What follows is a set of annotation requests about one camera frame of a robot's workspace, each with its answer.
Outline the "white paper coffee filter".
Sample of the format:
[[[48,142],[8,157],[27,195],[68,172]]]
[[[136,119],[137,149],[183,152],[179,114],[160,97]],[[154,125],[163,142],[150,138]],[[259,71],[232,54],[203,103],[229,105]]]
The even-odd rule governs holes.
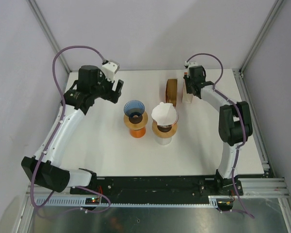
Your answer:
[[[173,125],[178,120],[178,114],[173,104],[160,102],[151,113],[152,119],[159,126]]]

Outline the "blue ribbed glass dripper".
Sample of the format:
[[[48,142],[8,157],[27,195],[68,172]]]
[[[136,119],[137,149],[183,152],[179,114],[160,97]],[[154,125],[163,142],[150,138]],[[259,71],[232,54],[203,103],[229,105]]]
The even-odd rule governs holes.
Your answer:
[[[124,114],[127,117],[141,116],[145,111],[144,104],[139,100],[130,100],[124,106]]]

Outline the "orange glass carafe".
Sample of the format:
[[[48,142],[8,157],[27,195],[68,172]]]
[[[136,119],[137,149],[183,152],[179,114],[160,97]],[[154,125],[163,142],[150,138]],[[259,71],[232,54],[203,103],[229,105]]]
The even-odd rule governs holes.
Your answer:
[[[134,138],[141,138],[141,137],[143,137],[145,135],[146,128],[143,127],[143,128],[141,128],[139,130],[130,130],[129,133]]]

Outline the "pink glass dripper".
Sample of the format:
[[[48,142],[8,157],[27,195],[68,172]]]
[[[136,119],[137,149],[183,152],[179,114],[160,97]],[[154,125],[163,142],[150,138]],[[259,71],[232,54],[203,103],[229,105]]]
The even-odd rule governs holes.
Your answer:
[[[160,127],[171,127],[178,121],[178,113],[175,110],[170,111],[155,111],[151,114],[152,119]]]

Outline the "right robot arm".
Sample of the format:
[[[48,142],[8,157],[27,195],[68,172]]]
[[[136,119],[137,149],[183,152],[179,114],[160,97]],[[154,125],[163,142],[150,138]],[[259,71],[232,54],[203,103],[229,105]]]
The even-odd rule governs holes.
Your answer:
[[[186,93],[210,104],[219,113],[218,133],[223,141],[221,162],[214,176],[214,190],[225,195],[236,184],[240,149],[253,133],[249,104],[234,102],[206,81],[206,71],[196,62],[187,62],[184,74]]]

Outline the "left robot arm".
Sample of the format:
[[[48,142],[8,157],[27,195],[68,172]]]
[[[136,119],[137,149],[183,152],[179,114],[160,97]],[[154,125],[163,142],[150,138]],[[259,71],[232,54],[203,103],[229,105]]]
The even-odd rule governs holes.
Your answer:
[[[32,157],[24,157],[21,166],[32,184],[62,192],[67,187],[80,186],[87,193],[97,190],[95,173],[84,168],[61,167],[71,136],[86,116],[95,100],[101,98],[117,103],[124,82],[114,82],[119,64],[107,61],[102,67],[85,65],[64,93],[58,116],[41,147]]]

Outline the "clear glass carafe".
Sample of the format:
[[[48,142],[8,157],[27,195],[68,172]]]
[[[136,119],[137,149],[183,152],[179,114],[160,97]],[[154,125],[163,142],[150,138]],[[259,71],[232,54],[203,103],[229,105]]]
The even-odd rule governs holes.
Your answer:
[[[155,140],[159,145],[166,146],[171,143],[172,137],[161,138],[161,137],[155,136]]]

